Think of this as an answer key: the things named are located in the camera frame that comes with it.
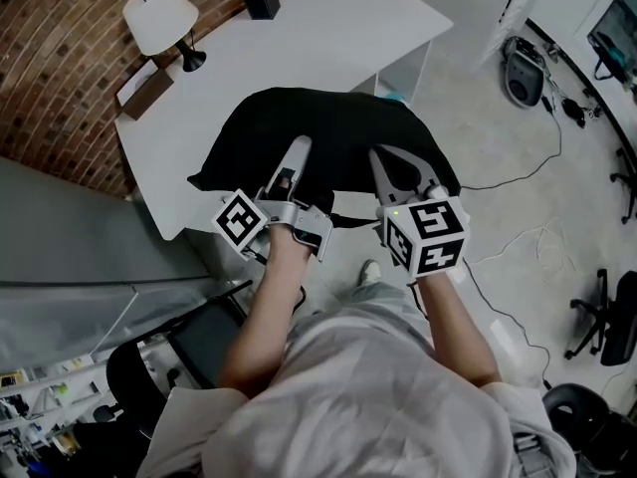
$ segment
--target person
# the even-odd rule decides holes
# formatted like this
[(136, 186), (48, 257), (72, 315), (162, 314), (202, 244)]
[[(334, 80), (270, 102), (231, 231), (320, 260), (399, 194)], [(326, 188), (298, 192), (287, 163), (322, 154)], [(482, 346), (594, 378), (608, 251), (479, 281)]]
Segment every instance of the person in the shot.
[(173, 388), (139, 478), (527, 476), (517, 436), (554, 473), (534, 476), (575, 476), (539, 392), (502, 382), (445, 273), (418, 280), (428, 322), (370, 261), (343, 307), (291, 328), (311, 251), (285, 225), (270, 237), (218, 387)]

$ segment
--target concrete floor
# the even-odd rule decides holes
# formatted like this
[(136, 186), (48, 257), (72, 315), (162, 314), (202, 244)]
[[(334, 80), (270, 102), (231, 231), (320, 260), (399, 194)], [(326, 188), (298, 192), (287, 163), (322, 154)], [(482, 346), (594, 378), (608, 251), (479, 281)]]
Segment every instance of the concrete floor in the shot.
[[(531, 31), (524, 30), (523, 35), (541, 45)], [(411, 110), (430, 128), (462, 184), (485, 186), (526, 175), (558, 151), (557, 126), (543, 105), (522, 110), (505, 96), (499, 56), (479, 72), (466, 74), (454, 69), (434, 45), (427, 62)], [(572, 99), (582, 106), (592, 105), (566, 64), (549, 61), (549, 67)], [(637, 221), (621, 224), (627, 191), (608, 179), (618, 169), (615, 150), (620, 143), (607, 118), (588, 121), (580, 129), (561, 108), (555, 116), (563, 130), (561, 157), (551, 159), (529, 180), (488, 191), (463, 190), (461, 200), (471, 215), (472, 232), (467, 260), (482, 261), (472, 269), (494, 308), (515, 316), (526, 327), (531, 343), (550, 351), (545, 374), (550, 383), (574, 381), (603, 390), (612, 406), (626, 411), (635, 401), (631, 386), (637, 377), (637, 358), (617, 367), (602, 366), (599, 356), (587, 350), (571, 361), (563, 358), (590, 325), (590, 320), (569, 307), (569, 300), (596, 299), (599, 268), (608, 269), (612, 296), (620, 276), (637, 269)], [(371, 195), (338, 195), (334, 212), (373, 217), (376, 206)], [(500, 254), (530, 229), (535, 230), (525, 233), (502, 256), (483, 260)], [(211, 267), (221, 264), (231, 279), (261, 277), (261, 265), (246, 265), (225, 243), (212, 243), (208, 238), (197, 243), (202, 256), (213, 263)], [(404, 287), (408, 282), (406, 273), (392, 266), (389, 253), (371, 229), (336, 229), (324, 262), (312, 261), (304, 282), (308, 301), (297, 316), (338, 303), (369, 258), (381, 264), (388, 283)], [(540, 385), (546, 352), (530, 348), (510, 318), (488, 308), (466, 271), (459, 276), (464, 279), (457, 282), (458, 291), (492, 345), (505, 379)]]

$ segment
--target white t-shirt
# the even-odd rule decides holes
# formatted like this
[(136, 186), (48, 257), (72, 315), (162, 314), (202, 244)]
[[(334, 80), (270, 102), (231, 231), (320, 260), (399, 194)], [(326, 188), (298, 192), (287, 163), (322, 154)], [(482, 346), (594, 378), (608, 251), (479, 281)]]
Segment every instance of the white t-shirt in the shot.
[(556, 477), (575, 476), (537, 390), (477, 389), (435, 361), (417, 325), (422, 315), (381, 299), (358, 303), (302, 320), (252, 400), (174, 388), (138, 478), (510, 478), (520, 475), (519, 432), (538, 435)]

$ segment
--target brick wall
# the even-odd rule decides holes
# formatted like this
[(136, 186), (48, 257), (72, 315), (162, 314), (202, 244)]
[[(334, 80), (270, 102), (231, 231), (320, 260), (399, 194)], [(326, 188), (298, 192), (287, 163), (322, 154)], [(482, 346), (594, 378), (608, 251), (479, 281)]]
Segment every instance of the brick wall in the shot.
[[(126, 1), (0, 0), (1, 155), (99, 191), (130, 193), (114, 94), (144, 58), (121, 16)], [(190, 1), (200, 12), (195, 40), (242, 8), (241, 0)]]

